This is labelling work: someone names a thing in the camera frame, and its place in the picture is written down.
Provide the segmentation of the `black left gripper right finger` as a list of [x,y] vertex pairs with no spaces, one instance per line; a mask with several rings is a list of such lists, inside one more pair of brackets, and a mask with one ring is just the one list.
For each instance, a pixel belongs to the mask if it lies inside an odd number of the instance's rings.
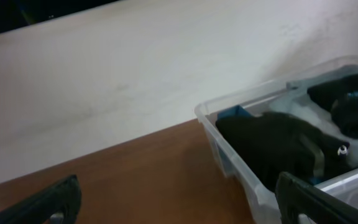
[[301,214],[316,223],[358,224],[358,209],[288,172],[280,173],[275,196],[284,224],[299,223]]

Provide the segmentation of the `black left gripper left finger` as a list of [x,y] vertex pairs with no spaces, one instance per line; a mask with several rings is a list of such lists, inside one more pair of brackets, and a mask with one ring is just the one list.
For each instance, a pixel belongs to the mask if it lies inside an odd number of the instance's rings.
[[81,188],[76,175],[69,175],[0,212],[0,224],[74,224],[81,208]]

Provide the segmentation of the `teal blue garment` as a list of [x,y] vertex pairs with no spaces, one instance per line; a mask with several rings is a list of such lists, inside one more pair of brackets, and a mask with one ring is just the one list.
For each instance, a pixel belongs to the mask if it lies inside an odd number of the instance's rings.
[[217,115],[217,120],[234,116],[253,117],[253,115],[246,111],[243,107],[236,105],[219,112]]

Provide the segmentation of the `light blue jeans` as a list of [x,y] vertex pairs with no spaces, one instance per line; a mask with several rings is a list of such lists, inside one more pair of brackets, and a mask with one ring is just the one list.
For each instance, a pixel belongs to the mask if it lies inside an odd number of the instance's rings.
[[347,163],[352,168],[358,167],[358,139],[343,135],[332,121],[331,113],[313,102],[307,94],[307,89],[355,74],[358,74],[358,65],[346,65],[313,78],[290,81],[287,83],[288,91],[269,105],[272,111],[291,114],[309,122],[328,135],[347,141],[350,144]]

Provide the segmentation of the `dark navy garment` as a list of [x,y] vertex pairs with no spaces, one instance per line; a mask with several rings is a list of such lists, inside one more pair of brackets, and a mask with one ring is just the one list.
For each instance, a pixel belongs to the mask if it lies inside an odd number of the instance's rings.
[[358,139],[358,74],[314,85],[307,94],[331,114],[343,135]]

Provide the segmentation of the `black garment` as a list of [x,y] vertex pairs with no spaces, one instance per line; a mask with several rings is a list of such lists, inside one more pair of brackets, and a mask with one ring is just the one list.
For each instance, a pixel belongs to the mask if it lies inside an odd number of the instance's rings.
[[275,191],[289,172],[312,185],[351,171],[338,150],[350,144],[286,113],[219,118],[216,127],[258,179]]

